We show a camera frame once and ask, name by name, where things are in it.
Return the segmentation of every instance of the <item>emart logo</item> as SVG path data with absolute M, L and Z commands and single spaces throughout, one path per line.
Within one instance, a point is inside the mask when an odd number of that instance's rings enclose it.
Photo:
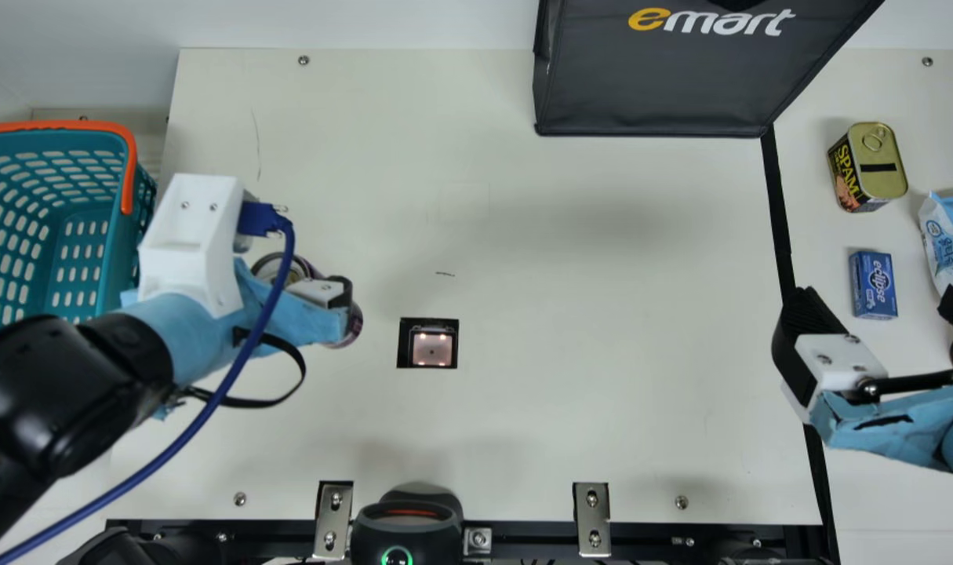
M 637 31 L 651 31 L 663 27 L 665 31 L 681 31 L 692 33 L 696 24 L 700 25 L 699 32 L 708 35 L 710 31 L 716 35 L 756 35 L 759 28 L 770 37 L 778 37 L 782 30 L 780 25 L 785 20 L 796 18 L 792 10 L 784 10 L 778 14 L 717 14 L 714 12 L 693 12 L 690 10 L 672 13 L 665 8 L 644 8 L 630 16 L 630 27 Z

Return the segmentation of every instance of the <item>blue wrapper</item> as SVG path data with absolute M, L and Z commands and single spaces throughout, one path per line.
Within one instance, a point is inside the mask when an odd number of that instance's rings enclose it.
M 953 197 L 930 193 L 918 211 L 918 225 L 926 244 L 929 272 L 936 290 L 943 294 L 953 285 Z
M 891 255 L 857 251 L 849 255 L 849 273 L 853 279 L 853 314 L 857 318 L 898 318 Z

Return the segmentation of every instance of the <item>white tabletop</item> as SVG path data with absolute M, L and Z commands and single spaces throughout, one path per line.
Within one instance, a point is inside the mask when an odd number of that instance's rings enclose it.
M 304 350 L 293 399 L 216 414 L 108 516 L 310 519 L 319 480 L 349 479 L 355 510 L 426 480 L 467 518 L 569 521 L 594 480 L 616 521 L 820 522 L 769 357 L 756 140 L 540 138 L 526 51 L 300 54 L 184 50 L 163 179 L 286 204 L 298 251 L 354 280 L 364 333 Z M 396 369 L 401 317 L 460 319 L 458 370 Z M 236 392 L 292 379 L 257 361 Z M 113 475 L 195 411 L 129 434 Z
M 927 56 L 932 67 L 921 62 Z M 867 121 L 892 126 L 911 188 L 877 212 L 847 214 L 825 152 Z M 953 329 L 936 312 L 917 214 L 929 191 L 953 189 L 953 51 L 843 50 L 784 112 L 777 142 L 796 283 L 816 287 L 892 376 L 949 368 Z M 899 319 L 853 318 L 848 258 L 860 248 L 892 254 Z M 870 454 L 827 457 L 846 561 L 953 563 L 953 476 Z M 881 553 L 868 558 L 870 547 Z

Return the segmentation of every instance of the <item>green indicator light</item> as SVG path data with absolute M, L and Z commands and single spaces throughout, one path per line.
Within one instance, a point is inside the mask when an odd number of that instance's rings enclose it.
M 382 554 L 380 565 L 413 565 L 413 554 L 403 546 L 393 546 Z

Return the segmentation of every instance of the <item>plastic bag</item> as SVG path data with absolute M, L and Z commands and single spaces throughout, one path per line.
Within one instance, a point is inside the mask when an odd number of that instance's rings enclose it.
M 943 294 L 953 285 L 953 197 L 940 198 L 930 193 L 918 211 L 929 260 L 929 272 L 936 290 Z

